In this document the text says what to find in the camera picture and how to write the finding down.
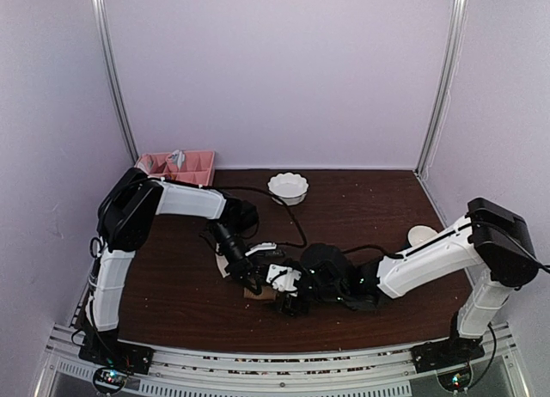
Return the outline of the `tan ribbed sock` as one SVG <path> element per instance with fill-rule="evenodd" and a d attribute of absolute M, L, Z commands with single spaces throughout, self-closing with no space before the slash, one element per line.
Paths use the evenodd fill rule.
<path fill-rule="evenodd" d="M 248 288 L 243 289 L 243 296 L 246 299 L 255 301 L 275 301 L 277 298 L 277 292 L 269 287 L 263 287 L 259 294 L 255 294 Z"/>

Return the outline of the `cream sock brown trim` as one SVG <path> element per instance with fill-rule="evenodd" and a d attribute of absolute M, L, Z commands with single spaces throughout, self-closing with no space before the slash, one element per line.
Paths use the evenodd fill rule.
<path fill-rule="evenodd" d="M 225 268 L 229 264 L 227 259 L 222 255 L 216 255 L 216 262 L 217 262 L 217 269 L 219 270 L 222 278 L 227 278 L 229 276 L 229 273 L 225 270 Z"/>

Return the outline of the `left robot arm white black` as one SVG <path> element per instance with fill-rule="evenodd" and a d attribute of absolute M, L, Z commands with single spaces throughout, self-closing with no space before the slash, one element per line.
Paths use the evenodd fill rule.
<path fill-rule="evenodd" d="M 241 234 L 259 221 L 254 205 L 210 186 L 163 180 L 139 168 L 128 169 L 98 208 L 102 248 L 91 277 L 92 299 L 86 306 L 89 323 L 100 332 L 91 339 L 89 349 L 106 366 L 123 359 L 122 344 L 104 332 L 119 325 L 130 264 L 160 215 L 206 219 L 207 231 L 228 262 L 225 271 L 245 285 L 252 278 L 254 264 Z"/>

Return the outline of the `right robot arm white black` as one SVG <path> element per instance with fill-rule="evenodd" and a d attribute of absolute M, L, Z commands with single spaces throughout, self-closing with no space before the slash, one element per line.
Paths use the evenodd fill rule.
<path fill-rule="evenodd" d="M 468 202 L 467 213 L 444 231 L 397 253 L 361 266 L 346 251 L 310 245 L 297 262 L 271 265 L 266 282 L 284 294 L 293 314 L 308 301 L 334 302 L 354 311 L 377 309 L 411 290 L 470 266 L 484 266 L 473 293 L 459 309 L 453 335 L 441 344 L 446 363 L 459 363 L 474 348 L 510 293 L 535 279 L 544 265 L 535 257 L 525 220 L 485 198 Z"/>

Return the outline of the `white fluted bowl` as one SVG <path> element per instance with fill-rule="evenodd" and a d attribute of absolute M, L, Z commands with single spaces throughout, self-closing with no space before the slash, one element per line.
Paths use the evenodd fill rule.
<path fill-rule="evenodd" d="M 276 174 L 267 182 L 267 189 L 272 195 L 272 200 L 281 205 L 285 202 L 288 206 L 301 204 L 309 190 L 309 183 L 300 174 L 291 172 Z"/>

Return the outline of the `pink divided organizer tray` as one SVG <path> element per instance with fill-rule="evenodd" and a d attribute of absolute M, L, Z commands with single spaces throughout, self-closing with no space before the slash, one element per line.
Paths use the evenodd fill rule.
<path fill-rule="evenodd" d="M 177 180 L 201 186 L 210 186 L 214 178 L 214 160 L 216 153 L 210 150 L 183 150 L 186 155 L 183 168 L 180 172 L 169 172 L 166 157 L 172 153 L 150 153 L 156 156 L 158 169 L 149 176 Z"/>

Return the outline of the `pink packet in tray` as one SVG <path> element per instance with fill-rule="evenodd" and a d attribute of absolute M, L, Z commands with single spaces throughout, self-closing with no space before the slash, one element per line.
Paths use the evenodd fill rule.
<path fill-rule="evenodd" d="M 158 169 L 158 161 L 155 155 L 143 154 L 136 161 L 135 168 L 139 168 L 146 174 L 152 174 Z"/>

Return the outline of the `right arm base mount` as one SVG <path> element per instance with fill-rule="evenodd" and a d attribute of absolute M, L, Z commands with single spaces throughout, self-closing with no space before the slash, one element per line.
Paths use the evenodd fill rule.
<path fill-rule="evenodd" d="M 439 386 L 454 394 L 465 391 L 474 382 L 471 362 L 485 356 L 482 338 L 447 338 L 426 342 L 411 349 L 418 374 L 435 371 Z"/>

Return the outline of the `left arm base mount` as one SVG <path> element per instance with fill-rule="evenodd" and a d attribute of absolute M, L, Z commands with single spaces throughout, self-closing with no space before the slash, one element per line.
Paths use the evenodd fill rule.
<path fill-rule="evenodd" d="M 97 366 L 92 383 L 102 393 L 118 393 L 134 375 L 147 375 L 154 350 L 119 339 L 119 329 L 101 331 L 98 325 L 85 321 L 77 329 L 84 334 L 78 358 Z"/>

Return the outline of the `aluminium front rail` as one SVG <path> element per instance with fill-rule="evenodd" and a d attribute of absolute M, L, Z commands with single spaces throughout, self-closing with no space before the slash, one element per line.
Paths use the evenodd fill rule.
<path fill-rule="evenodd" d="M 467 365 L 419 372 L 412 345 L 352 351 L 253 354 L 157 346 L 150 370 L 125 381 L 118 396 L 451 396 L 449 380 L 473 371 L 468 396 L 531 396 L 511 330 L 486 333 L 486 355 Z"/>

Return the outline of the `right aluminium frame post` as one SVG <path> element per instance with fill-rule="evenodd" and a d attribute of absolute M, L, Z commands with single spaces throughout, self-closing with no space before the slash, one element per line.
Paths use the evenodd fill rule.
<path fill-rule="evenodd" d="M 435 152 L 440 125 L 443 123 L 446 102 L 455 73 L 457 55 L 460 50 L 462 32 L 468 0 L 453 0 L 443 65 L 437 85 L 436 97 L 431 110 L 430 121 L 415 173 L 419 178 L 426 176 L 430 160 Z"/>

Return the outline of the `aluminium frame post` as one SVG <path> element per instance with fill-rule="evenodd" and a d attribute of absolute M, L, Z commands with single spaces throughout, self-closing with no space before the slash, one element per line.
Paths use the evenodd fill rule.
<path fill-rule="evenodd" d="M 121 131 L 125 150 L 131 163 L 135 163 L 139 157 L 138 147 L 134 138 L 131 124 L 125 108 L 119 76 L 116 69 L 113 44 L 108 26 L 107 7 L 105 0 L 91 0 L 95 22 L 101 43 L 104 65 L 107 72 L 108 86 L 113 101 L 115 115 Z"/>
<path fill-rule="evenodd" d="M 443 123 L 446 102 L 455 73 L 457 55 L 460 50 L 462 32 L 468 0 L 453 0 L 443 65 L 437 85 L 436 97 L 431 110 L 430 121 L 415 173 L 419 178 L 426 176 L 430 160 L 435 152 L 440 125 Z"/>

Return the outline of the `left aluminium frame post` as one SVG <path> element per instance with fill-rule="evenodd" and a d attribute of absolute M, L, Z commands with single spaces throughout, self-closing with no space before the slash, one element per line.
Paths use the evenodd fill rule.
<path fill-rule="evenodd" d="M 101 43 L 104 65 L 107 72 L 108 86 L 113 101 L 115 115 L 121 131 L 125 150 L 131 163 L 135 163 L 139 157 L 138 147 L 134 138 L 131 124 L 125 108 L 119 76 L 116 69 L 113 44 L 108 26 L 107 7 L 105 0 L 91 0 L 95 22 Z"/>

